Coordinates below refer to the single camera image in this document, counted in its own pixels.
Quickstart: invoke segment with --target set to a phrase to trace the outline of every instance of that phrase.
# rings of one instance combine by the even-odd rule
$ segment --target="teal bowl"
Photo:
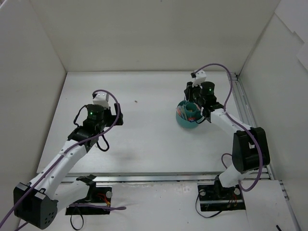
[[[181,101],[178,106],[182,106],[186,103],[186,101]],[[192,128],[196,128],[198,127],[199,124],[197,124],[196,122],[190,122],[186,119],[183,119],[179,114],[178,112],[175,112],[175,118],[177,120],[177,123],[182,127],[182,128],[189,128],[189,129],[192,129]],[[201,119],[203,118],[201,116],[201,113],[199,111],[198,115],[197,115],[197,121],[200,122]]]

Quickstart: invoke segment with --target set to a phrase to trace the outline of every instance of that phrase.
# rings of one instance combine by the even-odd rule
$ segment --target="purple cable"
[[[229,155],[229,156],[231,156],[231,157],[232,157],[232,155],[229,154],[229,153],[225,153],[225,154],[223,154],[223,155],[221,156],[221,162],[222,162],[222,164],[224,165],[224,167],[227,168],[225,162],[223,161],[223,157],[224,157],[225,155]]]
[[[22,224],[21,226],[19,226],[17,229],[15,229],[15,231],[19,231],[21,230],[24,226],[26,226],[28,224],[28,222],[25,222],[24,224]]]
[[[263,157],[262,157],[262,152],[261,152],[261,148],[257,142],[257,140],[255,139],[255,137],[253,136],[253,134],[251,134],[251,132],[249,130],[247,130],[243,125],[239,124],[238,122],[236,122],[227,112],[227,102],[231,96],[231,93],[232,93],[232,90],[233,90],[233,82],[232,82],[232,76],[231,76],[231,72],[228,70],[228,68],[222,64],[217,64],[217,63],[212,63],[212,64],[207,64],[207,65],[204,65],[203,67],[199,68],[198,70],[196,70],[194,73],[197,73],[201,70],[203,70],[204,68],[208,67],[208,66],[213,66],[213,65],[216,65],[216,66],[221,66],[223,67],[228,75],[229,75],[229,78],[230,78],[230,91],[229,91],[229,94],[226,98],[226,101],[223,105],[223,110],[225,111],[226,113],[226,116],[229,118],[229,120],[231,120],[234,124],[236,124],[237,126],[239,126],[241,129],[243,129],[248,135],[249,137],[251,138],[251,140],[254,142],[256,148],[257,148],[257,151],[258,151],[258,155],[259,155],[259,170],[258,170],[258,174],[257,174],[257,177],[255,179],[255,181],[252,183],[252,185],[248,188],[248,189],[244,189],[242,187],[242,184],[241,182],[239,181],[239,186],[241,188],[241,190],[243,190],[244,192],[249,192],[250,190],[252,190],[255,185],[258,183],[258,181],[260,180],[260,177],[261,177],[261,174],[262,174],[262,167],[263,167]]]
[[[85,139],[83,141],[80,141],[80,142],[77,142],[75,144],[73,144],[72,146],[70,146],[69,148],[67,148],[64,153],[66,154],[69,150],[71,150],[72,148],[76,147],[77,145],[80,145],[80,144],[83,144],[85,142],[88,142],[90,140],[93,140],[97,137],[100,137],[102,135],[104,135],[106,132],[108,132],[117,122],[117,120],[119,119],[120,117],[120,106],[119,106],[119,102],[117,101],[117,99],[115,98],[115,96],[106,91],[106,90],[96,90],[93,92],[93,94],[99,92],[99,91],[102,91],[102,92],[105,92],[107,94],[109,94],[113,99],[114,101],[116,102],[116,107],[117,107],[117,114],[116,114],[116,118],[115,118],[115,121],[113,122],[113,124],[104,132],[96,135],[96,136],[93,136],[93,137],[90,137],[88,139]],[[10,209],[10,211],[7,213],[7,215],[5,215],[5,217],[3,218],[3,220],[0,222],[0,229],[1,227],[3,226],[3,224],[6,222],[6,220],[9,218],[9,216],[12,214],[12,212],[20,205],[20,203],[32,192],[32,190],[34,190],[34,188],[47,176],[47,174],[64,158],[64,156],[60,156],[54,163],[53,165],[51,165],[51,167],[41,176],[41,178],[39,178],[39,180],[37,182],[35,182],[33,185],[31,185],[31,188],[16,202],[16,204],[14,204],[14,206]]]
[[[108,206],[103,206],[103,205],[91,205],[91,204],[71,204],[70,207],[92,207],[92,208],[101,208],[104,210],[109,210],[109,211],[114,211],[114,210],[125,210],[126,207],[118,207],[118,208],[113,208],[113,207],[108,207]]]
[[[63,155],[60,156],[53,165],[39,178],[37,182],[35,182],[31,188],[14,204],[14,206],[10,209],[10,211],[5,215],[3,220],[0,222],[0,229],[5,223],[5,221],[9,218],[9,216],[14,212],[14,210],[20,205],[20,203],[32,192],[32,190],[47,176],[47,174],[63,159]]]

